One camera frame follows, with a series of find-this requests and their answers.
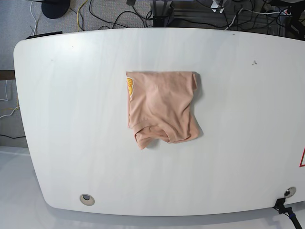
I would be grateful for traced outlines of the peach pink T-shirt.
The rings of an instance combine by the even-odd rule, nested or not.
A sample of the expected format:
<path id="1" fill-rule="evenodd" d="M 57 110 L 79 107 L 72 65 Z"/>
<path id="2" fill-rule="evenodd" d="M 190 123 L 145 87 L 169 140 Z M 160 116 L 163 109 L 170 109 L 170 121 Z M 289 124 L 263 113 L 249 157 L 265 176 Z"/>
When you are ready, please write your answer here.
<path id="1" fill-rule="evenodd" d="M 153 140 L 177 144 L 196 139 L 191 111 L 197 90 L 193 72 L 126 72 L 128 127 L 140 149 Z"/>

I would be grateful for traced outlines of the red triangle sticker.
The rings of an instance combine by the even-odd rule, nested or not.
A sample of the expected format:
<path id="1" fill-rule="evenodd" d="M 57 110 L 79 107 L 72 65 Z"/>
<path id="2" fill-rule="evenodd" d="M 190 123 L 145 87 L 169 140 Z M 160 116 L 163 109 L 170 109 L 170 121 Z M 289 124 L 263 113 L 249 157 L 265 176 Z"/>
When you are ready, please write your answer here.
<path id="1" fill-rule="evenodd" d="M 299 167 L 305 167 L 305 149 L 303 151 Z"/>

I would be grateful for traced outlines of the black round stand base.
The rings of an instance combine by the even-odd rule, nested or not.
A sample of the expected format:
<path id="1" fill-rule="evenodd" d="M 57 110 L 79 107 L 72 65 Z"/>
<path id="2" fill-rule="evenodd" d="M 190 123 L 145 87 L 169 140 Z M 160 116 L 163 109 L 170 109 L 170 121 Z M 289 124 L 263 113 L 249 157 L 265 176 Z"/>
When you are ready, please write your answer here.
<path id="1" fill-rule="evenodd" d="M 43 0 L 41 10 L 47 18 L 58 19 L 68 11 L 70 3 L 70 0 Z"/>

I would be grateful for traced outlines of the black metal frame post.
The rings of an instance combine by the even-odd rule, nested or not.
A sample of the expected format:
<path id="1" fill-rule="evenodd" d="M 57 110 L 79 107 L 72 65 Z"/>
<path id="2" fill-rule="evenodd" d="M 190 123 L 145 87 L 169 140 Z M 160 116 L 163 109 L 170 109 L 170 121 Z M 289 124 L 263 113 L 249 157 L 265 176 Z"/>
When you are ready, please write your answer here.
<path id="1" fill-rule="evenodd" d="M 173 13 L 173 0 L 150 0 L 153 27 L 167 27 Z"/>

